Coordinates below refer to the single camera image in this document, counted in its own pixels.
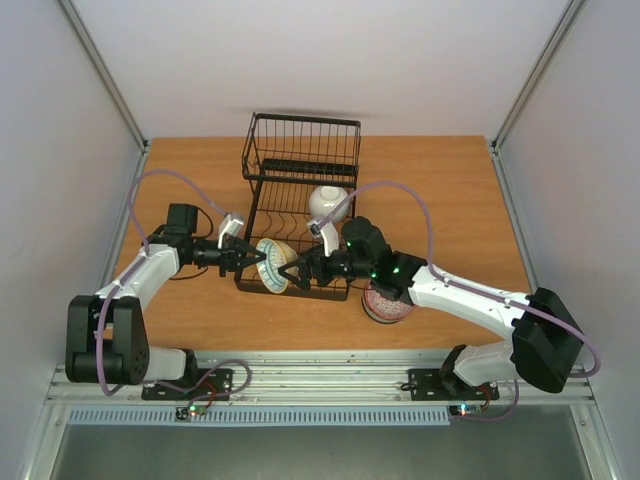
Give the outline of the blue yellow patterned bowl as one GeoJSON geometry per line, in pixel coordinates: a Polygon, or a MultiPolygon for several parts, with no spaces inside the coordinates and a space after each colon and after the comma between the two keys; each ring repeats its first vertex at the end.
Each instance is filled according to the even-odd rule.
{"type": "Polygon", "coordinates": [[[260,239],[256,248],[265,255],[265,259],[256,265],[261,282],[269,292],[283,294],[289,281],[279,273],[279,268],[295,261],[298,254],[286,243],[269,238],[260,239]]]}

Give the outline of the white bowl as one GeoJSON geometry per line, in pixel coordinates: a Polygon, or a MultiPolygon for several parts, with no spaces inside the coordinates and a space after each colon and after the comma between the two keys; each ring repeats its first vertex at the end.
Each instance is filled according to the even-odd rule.
{"type": "Polygon", "coordinates": [[[338,204],[348,197],[348,192],[335,186],[318,186],[308,200],[308,207],[312,219],[321,219],[328,215],[338,204]]]}

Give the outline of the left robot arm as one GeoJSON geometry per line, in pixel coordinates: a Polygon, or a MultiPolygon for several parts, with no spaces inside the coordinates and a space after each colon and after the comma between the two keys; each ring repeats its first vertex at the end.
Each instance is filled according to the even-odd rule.
{"type": "Polygon", "coordinates": [[[216,240],[196,233],[191,204],[169,205],[167,220],[142,245],[135,259],[112,282],[92,295],[74,297],[68,307],[65,373],[72,383],[111,386],[165,381],[179,398],[195,395],[200,371],[184,349],[152,347],[143,313],[165,283],[185,266],[216,267],[224,276],[266,259],[237,236],[242,217],[229,214],[216,240]]]}

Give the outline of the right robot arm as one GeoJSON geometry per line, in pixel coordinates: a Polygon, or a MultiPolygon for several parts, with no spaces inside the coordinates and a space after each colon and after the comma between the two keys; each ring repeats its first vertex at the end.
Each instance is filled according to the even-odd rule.
{"type": "Polygon", "coordinates": [[[443,311],[495,335],[497,343],[454,348],[440,368],[444,390],[463,396],[490,381],[522,379],[547,393],[563,391],[585,343],[560,297],[539,287],[505,292],[452,275],[431,261],[393,250],[382,232],[358,216],[340,230],[313,221],[322,243],[278,269],[302,290],[336,278],[369,281],[382,298],[443,311]]]}

